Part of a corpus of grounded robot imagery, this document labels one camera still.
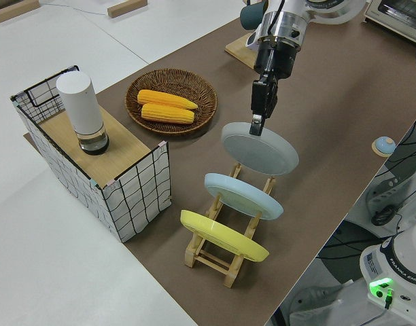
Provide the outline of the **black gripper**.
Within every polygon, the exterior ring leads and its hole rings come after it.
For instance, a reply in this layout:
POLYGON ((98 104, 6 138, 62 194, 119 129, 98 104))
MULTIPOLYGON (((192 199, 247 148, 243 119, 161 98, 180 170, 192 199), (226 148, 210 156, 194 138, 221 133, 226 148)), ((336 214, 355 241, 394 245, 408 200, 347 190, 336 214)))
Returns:
MULTIPOLYGON (((291 76, 297 49, 283 41, 264 40, 258 46, 254 71, 260 75, 272 73, 277 79, 291 76)), ((249 133, 261 135, 265 120, 270 118, 277 104, 278 81, 260 78, 252 84, 252 122, 249 133)))

